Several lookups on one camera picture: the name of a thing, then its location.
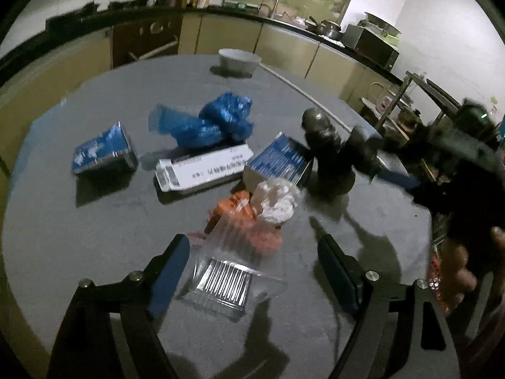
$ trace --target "gray tabletop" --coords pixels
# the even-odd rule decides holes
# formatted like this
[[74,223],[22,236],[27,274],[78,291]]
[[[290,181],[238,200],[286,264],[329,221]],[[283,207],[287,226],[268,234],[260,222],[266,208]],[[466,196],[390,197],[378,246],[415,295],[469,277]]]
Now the gray tabletop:
[[[251,79],[216,75],[211,67],[217,62],[216,56],[181,55],[121,67],[84,83],[32,124],[11,182],[3,258],[24,319],[48,352],[81,278],[102,285],[143,269],[176,233],[203,230],[209,210],[235,185],[183,199],[157,194],[154,163],[176,144],[148,131],[147,117],[156,104],[197,114],[205,103],[231,90],[253,100],[250,120],[255,125],[248,140],[253,151],[268,145],[279,131],[304,141],[300,119],[312,103],[263,69]],[[304,79],[289,78],[348,125],[373,131],[342,100]],[[140,167],[128,184],[108,195],[79,189],[70,173],[74,147],[117,121],[126,127]],[[429,214],[399,189],[357,175],[351,192],[331,203],[304,195],[304,203],[282,229],[286,291],[236,323],[172,301],[158,336],[182,378],[329,375],[352,325],[317,264],[310,215],[363,268],[409,284],[425,276]],[[187,267],[180,285],[190,272]],[[116,334],[121,341],[121,333]],[[125,356],[123,363],[131,361]],[[133,370],[127,371],[135,377]]]

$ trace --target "metal screw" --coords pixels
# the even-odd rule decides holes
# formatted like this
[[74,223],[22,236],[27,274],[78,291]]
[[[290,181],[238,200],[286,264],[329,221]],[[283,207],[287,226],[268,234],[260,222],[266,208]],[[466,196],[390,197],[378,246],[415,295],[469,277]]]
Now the metal screw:
[[87,288],[89,287],[91,284],[93,283],[92,280],[90,280],[89,278],[84,278],[82,280],[79,281],[79,287],[80,288]]
[[130,272],[130,274],[128,275],[128,277],[130,278],[130,280],[134,281],[134,282],[139,282],[144,276],[144,273],[142,271],[133,271],[133,272]]
[[375,271],[368,271],[365,276],[367,277],[368,280],[371,280],[373,282],[379,280],[380,276],[377,272]]
[[421,289],[427,289],[428,288],[428,282],[422,279],[416,280],[416,285],[420,287]]

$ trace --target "white stick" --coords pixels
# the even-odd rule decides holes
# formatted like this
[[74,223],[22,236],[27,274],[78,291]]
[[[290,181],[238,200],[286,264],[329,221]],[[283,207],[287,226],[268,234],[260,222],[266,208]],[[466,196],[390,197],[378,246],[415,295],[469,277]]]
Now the white stick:
[[281,81],[284,81],[287,85],[289,85],[291,88],[294,88],[296,91],[298,91],[301,95],[303,95],[306,99],[314,103],[314,105],[318,106],[320,109],[322,109],[325,113],[328,114],[328,116],[333,119],[338,125],[340,125],[345,131],[347,131],[349,134],[351,132],[351,128],[344,123],[339,117],[337,117],[334,113],[332,113],[328,108],[326,108],[324,105],[322,105],[318,100],[316,100],[314,97],[311,95],[307,94],[304,90],[302,90],[299,86],[293,84],[291,81],[289,81],[287,78],[284,78],[281,74],[276,73],[273,69],[270,67],[267,67],[263,63],[259,63],[259,66],[269,73],[275,75],[278,79]]

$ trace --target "crumpled blue plastic bag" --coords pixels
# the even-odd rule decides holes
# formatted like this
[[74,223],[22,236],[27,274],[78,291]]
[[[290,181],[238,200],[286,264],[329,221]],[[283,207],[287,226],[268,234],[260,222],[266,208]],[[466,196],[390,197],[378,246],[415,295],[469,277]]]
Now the crumpled blue plastic bag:
[[183,148],[204,148],[226,138],[244,141],[253,132],[247,121],[253,101],[226,92],[209,102],[195,117],[158,104],[149,115],[149,130],[172,135]]

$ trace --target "white bowl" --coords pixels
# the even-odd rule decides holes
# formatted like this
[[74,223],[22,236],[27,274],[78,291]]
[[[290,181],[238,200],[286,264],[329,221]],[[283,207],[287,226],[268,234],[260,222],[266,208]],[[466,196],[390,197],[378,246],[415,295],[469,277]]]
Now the white bowl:
[[261,63],[261,57],[252,52],[221,48],[219,50],[221,68],[234,74],[252,75]]

